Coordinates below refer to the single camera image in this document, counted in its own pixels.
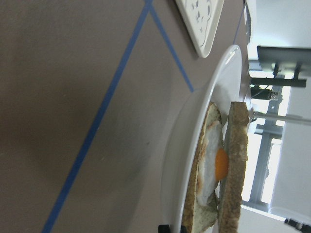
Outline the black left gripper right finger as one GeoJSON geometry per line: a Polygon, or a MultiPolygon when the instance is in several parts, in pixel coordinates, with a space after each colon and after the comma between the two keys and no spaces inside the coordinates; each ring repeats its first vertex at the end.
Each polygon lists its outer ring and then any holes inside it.
{"type": "Polygon", "coordinates": [[[187,229],[185,226],[181,226],[180,233],[187,233],[187,229]]]}

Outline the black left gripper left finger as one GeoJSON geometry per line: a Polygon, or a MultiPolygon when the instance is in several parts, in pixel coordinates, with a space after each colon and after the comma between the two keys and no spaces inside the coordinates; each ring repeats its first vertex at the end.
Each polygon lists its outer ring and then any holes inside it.
{"type": "Polygon", "coordinates": [[[168,224],[159,225],[158,233],[171,233],[170,226],[168,224]]]}

